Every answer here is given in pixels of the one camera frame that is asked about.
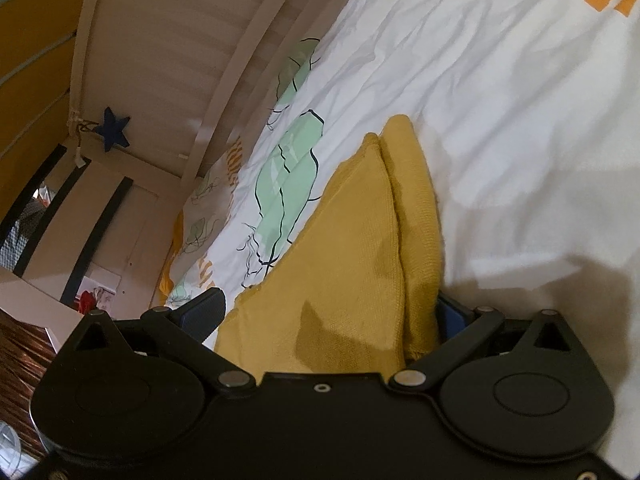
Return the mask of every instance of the metal pin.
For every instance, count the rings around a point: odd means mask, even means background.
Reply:
[[[228,372],[222,372],[218,380],[220,384],[227,388],[240,388],[249,384],[251,376],[242,370],[229,370]]]
[[[426,380],[427,376],[418,370],[402,370],[394,375],[396,383],[409,388],[422,386]]]

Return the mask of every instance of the wall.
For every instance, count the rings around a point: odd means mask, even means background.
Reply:
[[[0,0],[0,218],[66,137],[82,0]]]

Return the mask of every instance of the red object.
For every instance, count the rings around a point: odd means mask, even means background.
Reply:
[[[93,310],[96,304],[97,301],[95,301],[95,296],[93,295],[93,293],[86,290],[80,295],[80,305],[78,306],[78,312],[80,314],[86,314],[90,310]]]

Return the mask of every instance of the blue star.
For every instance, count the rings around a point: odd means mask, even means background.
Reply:
[[[127,126],[131,117],[125,117],[123,119],[116,119],[113,115],[111,108],[106,107],[104,109],[104,124],[96,126],[94,132],[104,137],[104,151],[108,152],[114,144],[119,144],[123,148],[129,147],[129,141],[124,136],[122,131]]]

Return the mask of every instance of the grey fabric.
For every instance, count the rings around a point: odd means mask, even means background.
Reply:
[[[14,270],[15,264],[20,259],[20,255],[40,222],[45,209],[39,200],[34,198],[29,200],[0,248],[0,266]]]

